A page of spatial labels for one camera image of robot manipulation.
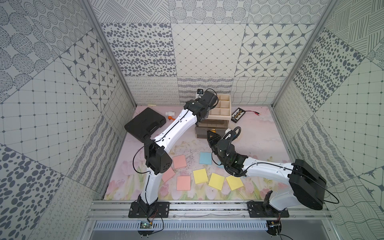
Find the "grey drawer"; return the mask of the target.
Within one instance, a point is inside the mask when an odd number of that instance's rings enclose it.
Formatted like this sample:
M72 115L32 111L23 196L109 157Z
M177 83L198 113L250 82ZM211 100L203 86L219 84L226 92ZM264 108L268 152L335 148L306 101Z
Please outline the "grey drawer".
M211 131L219 136L223 137L228 128L209 128L209 127L195 127L195 134L197 138L206 139L208 136L208 131Z

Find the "beige drawer organizer cabinet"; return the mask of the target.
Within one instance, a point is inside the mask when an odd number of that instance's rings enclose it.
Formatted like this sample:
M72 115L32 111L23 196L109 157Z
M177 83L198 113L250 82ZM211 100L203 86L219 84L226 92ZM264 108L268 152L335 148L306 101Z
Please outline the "beige drawer organizer cabinet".
M209 116L199 123L198 127L228 128L232 115L231 96L229 94L218 94L218 98L218 105L210 110Z

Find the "yellow sticky note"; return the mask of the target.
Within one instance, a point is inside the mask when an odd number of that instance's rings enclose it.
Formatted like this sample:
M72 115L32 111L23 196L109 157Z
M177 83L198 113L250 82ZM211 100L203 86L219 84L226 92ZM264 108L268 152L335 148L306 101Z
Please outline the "yellow sticky note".
M227 183L231 189L231 191L237 190L239 188L242 188L244 186L241 178L234 177L234 176L228 176L226 177Z
M224 181L225 181L224 176L212 173L209 181L209 186L221 191L224 185Z
M195 170L193 171L193 175L196 185L203 184L209 181L206 169Z

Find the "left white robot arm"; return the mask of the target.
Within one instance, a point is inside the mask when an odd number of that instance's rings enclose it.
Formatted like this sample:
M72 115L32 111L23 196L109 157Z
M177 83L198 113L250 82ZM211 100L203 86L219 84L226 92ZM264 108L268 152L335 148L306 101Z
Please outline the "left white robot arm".
M210 100L201 98L187 101L179 116L155 139L148 140L144 145L146 167L148 174L145 188L138 202L146 208L153 207L158 200L158 190L163 174L171 167L170 150L178 139L193 125L205 120L209 111L218 104L218 98Z

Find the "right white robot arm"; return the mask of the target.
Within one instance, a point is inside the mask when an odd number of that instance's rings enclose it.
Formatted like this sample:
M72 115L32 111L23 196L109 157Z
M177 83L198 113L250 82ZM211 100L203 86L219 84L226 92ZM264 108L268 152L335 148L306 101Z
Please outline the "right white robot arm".
M323 209L327 181L320 173L299 159L294 163L271 163L237 153L232 142L240 132L241 129L228 130L221 137L207 131L208 144L228 174L235 178L261 177L287 185L280 192L266 194L265 206L273 210L283 211L297 205L318 211Z

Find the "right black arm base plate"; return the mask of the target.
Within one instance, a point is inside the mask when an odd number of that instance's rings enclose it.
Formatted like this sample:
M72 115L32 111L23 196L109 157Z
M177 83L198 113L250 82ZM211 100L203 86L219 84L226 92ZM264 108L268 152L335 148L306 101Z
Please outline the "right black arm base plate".
M290 214L287 209L278 211L270 204L262 202L249 201L247 202L247 209L250 218L289 218Z

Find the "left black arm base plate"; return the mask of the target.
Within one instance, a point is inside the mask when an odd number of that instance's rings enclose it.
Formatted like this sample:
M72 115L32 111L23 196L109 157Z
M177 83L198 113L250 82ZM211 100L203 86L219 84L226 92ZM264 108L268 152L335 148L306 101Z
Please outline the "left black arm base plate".
M170 202L155 202L150 206L142 202L133 202L130 206L129 218L167 218L169 210Z

